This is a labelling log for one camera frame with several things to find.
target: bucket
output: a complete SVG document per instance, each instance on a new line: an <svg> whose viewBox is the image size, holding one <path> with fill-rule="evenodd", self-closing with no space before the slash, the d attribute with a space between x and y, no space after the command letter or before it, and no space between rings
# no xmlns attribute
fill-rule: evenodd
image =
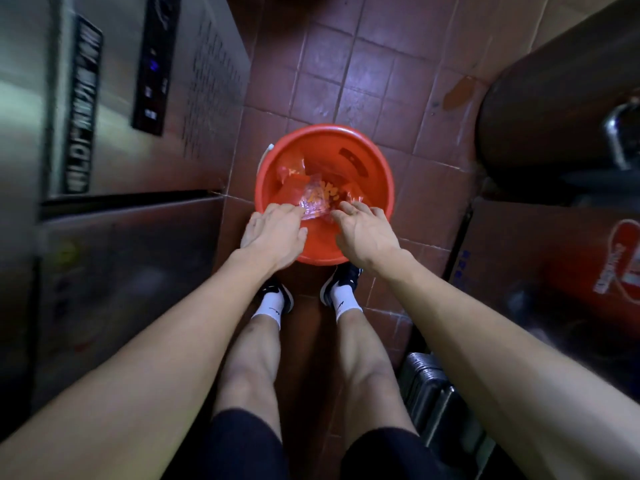
<svg viewBox="0 0 640 480"><path fill-rule="evenodd" d="M262 158L255 183L255 209L264 212L280 190L276 161L285 152L304 155L307 168L318 164L336 173L354 176L372 207L394 208L394 180L380 149L359 131L338 125L313 125L281 138ZM302 221L308 227L307 243L298 261L315 266L332 266L347 261L335 243L338 226L331 219Z"/></svg>

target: shoe sole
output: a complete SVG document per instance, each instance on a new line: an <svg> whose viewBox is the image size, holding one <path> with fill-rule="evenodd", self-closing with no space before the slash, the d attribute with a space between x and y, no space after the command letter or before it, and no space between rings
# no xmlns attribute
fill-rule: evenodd
<svg viewBox="0 0 640 480"><path fill-rule="evenodd" d="M320 288L320 302L322 302L322 304L324 306L331 306L331 303L325 302L325 300L324 300L324 292L326 291L327 286L329 286L329 284L331 284L331 282L333 281L333 277L335 276L335 272L337 270L338 270L338 266L335 267L331 277L329 277L329 279L325 282L325 284L322 285L322 288Z"/></svg>
<svg viewBox="0 0 640 480"><path fill-rule="evenodd" d="M282 289L285 291L285 293L289 297L289 302L290 302L289 309L288 310L283 310L282 313L283 314L289 313L293 309L293 295L291 294L291 291L289 291L288 288L286 286L284 286L282 283L280 283L280 286L282 286Z"/></svg>

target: red tile floor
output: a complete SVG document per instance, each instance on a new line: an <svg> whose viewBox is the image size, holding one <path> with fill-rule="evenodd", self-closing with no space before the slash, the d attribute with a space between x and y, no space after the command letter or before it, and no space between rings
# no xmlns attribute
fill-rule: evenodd
<svg viewBox="0 0 640 480"><path fill-rule="evenodd" d="M252 72L216 266L239 245L267 145L336 122L380 146L396 183L401 245L441 274L477 191L474 123L488 85L612 0L228 1ZM276 380L294 479L336 478L343 453L335 319L317 297L330 273L299 263L280 273L296 302L282 321ZM411 321L372 276L361 277L357 298L397 368Z"/></svg>

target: shorts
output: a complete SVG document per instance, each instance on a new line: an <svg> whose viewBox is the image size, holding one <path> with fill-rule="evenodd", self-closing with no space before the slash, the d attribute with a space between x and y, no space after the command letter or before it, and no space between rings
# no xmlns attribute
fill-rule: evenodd
<svg viewBox="0 0 640 480"><path fill-rule="evenodd" d="M217 414L197 460L202 479L284 480L289 466L282 443L262 419L242 410ZM420 437L380 428L359 437L345 453L340 478L440 479L432 453Z"/></svg>

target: left arm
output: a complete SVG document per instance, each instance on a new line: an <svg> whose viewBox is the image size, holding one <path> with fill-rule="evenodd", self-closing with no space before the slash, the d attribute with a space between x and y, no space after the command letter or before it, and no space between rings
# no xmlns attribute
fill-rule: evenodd
<svg viewBox="0 0 640 480"><path fill-rule="evenodd" d="M270 205L219 272L0 445L0 477L158 479L256 291L302 252L302 209Z"/></svg>

